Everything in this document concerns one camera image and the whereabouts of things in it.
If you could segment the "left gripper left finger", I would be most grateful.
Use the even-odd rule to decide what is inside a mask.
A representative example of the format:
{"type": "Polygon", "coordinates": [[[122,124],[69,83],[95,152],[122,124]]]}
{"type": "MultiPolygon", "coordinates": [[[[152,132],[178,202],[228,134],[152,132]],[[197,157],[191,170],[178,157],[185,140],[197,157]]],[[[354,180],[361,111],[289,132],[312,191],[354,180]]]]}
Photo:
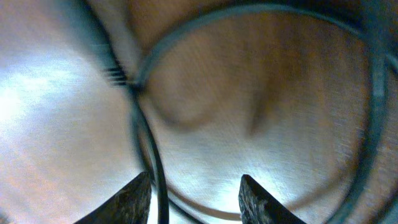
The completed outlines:
{"type": "Polygon", "coordinates": [[[152,195],[150,175],[141,172],[105,203],[76,224],[144,224],[147,223],[152,195]]]}

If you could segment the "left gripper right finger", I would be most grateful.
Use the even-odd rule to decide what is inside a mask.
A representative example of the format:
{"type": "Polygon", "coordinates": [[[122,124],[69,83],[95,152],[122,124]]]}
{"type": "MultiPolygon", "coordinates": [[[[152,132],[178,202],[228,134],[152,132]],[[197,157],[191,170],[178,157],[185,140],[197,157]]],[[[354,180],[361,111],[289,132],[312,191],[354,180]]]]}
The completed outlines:
{"type": "Polygon", "coordinates": [[[243,224],[305,224],[250,175],[241,177],[238,201],[243,224]]]}

